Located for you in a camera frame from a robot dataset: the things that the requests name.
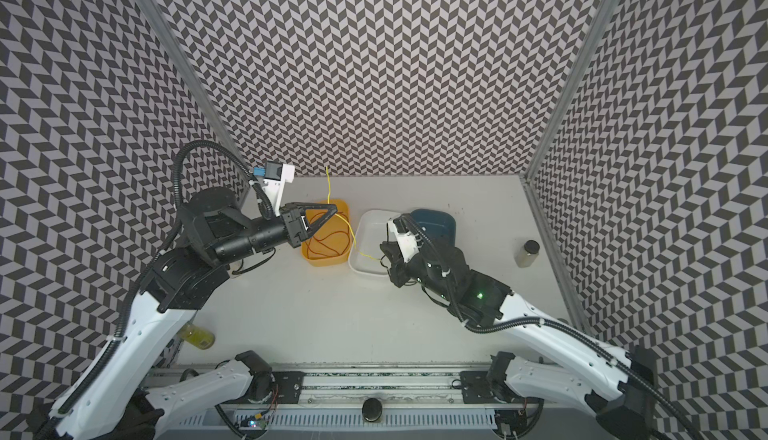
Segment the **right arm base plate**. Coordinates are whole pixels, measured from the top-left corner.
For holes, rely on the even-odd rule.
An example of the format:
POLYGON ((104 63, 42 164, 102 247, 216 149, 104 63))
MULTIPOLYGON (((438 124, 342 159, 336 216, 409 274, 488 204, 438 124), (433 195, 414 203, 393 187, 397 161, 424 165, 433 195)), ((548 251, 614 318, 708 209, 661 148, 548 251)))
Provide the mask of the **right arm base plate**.
POLYGON ((506 404, 514 397, 502 387, 492 385, 486 371, 461 371, 459 373, 459 390, 464 404, 506 404))

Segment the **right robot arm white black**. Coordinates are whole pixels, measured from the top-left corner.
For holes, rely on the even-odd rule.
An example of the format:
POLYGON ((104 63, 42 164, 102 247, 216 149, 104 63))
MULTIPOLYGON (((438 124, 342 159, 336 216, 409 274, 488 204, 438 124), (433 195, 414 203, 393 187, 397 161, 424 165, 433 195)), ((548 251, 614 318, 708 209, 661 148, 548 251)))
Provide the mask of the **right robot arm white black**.
POLYGON ((535 398, 577 409, 616 439, 659 439, 662 409, 693 439, 700 431, 657 387, 655 353, 598 340, 535 307, 507 284, 472 269, 463 252, 432 237, 408 213, 387 222, 380 245, 397 287, 417 283, 428 298, 477 335, 508 334, 544 363, 498 353, 487 382, 499 398, 535 398))

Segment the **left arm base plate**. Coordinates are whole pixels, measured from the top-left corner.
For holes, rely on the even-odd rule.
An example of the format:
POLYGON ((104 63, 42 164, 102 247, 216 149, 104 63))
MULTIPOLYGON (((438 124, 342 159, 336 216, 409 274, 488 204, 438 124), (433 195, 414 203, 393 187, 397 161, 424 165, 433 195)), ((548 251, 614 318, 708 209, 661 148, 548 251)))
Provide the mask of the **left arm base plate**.
POLYGON ((254 377, 247 398, 260 404, 297 404, 304 379, 302 371, 262 372, 254 377))

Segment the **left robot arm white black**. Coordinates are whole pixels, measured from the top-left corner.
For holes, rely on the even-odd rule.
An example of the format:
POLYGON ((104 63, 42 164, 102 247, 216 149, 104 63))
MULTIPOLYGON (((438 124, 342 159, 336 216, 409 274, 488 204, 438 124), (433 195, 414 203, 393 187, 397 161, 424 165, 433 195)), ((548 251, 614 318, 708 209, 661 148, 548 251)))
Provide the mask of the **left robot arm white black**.
POLYGON ((213 141, 195 140, 180 149, 171 172, 176 222, 170 234, 130 287, 115 331, 93 363, 54 403, 29 415, 34 438, 155 439, 194 413, 248 393, 276 397, 272 369, 253 351, 176 385, 144 390, 141 384, 166 344, 229 279, 231 264, 273 253, 282 243, 298 248, 334 218, 333 204, 281 204, 291 180, 290 165, 270 162, 256 175, 213 141), (183 197, 185 158, 202 147, 221 153, 241 172, 259 199, 260 217, 246 217, 227 187, 183 197))

